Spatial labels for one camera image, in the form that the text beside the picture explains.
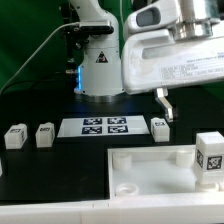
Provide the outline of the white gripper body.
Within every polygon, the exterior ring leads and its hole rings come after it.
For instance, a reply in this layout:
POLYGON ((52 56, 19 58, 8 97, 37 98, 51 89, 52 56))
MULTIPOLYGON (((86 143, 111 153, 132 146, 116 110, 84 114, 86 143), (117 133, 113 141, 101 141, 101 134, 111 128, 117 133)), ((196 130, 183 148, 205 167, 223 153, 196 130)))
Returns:
POLYGON ((224 27, 208 38, 175 41, 167 29, 135 34, 122 53, 128 94, 177 88, 224 79, 224 27))

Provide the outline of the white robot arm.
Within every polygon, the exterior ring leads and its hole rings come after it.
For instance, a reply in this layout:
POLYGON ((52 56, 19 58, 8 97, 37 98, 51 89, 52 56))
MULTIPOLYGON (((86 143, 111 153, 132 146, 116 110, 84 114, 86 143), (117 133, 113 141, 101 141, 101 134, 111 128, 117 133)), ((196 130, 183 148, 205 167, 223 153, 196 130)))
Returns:
POLYGON ((84 59, 74 92, 92 101, 153 91, 166 119, 176 117, 171 88, 224 79, 224 21, 218 0, 156 0, 123 26, 99 0, 68 0, 78 14, 84 59))

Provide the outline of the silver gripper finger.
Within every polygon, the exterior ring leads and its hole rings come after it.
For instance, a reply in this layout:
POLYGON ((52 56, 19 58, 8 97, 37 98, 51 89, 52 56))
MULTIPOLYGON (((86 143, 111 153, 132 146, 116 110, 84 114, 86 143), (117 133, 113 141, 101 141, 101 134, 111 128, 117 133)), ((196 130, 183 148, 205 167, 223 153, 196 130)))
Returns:
POLYGON ((173 107, 167 100, 168 90, 166 88, 157 88, 156 89, 156 101, 162 106, 165 112, 165 118, 168 122, 174 120, 173 107))

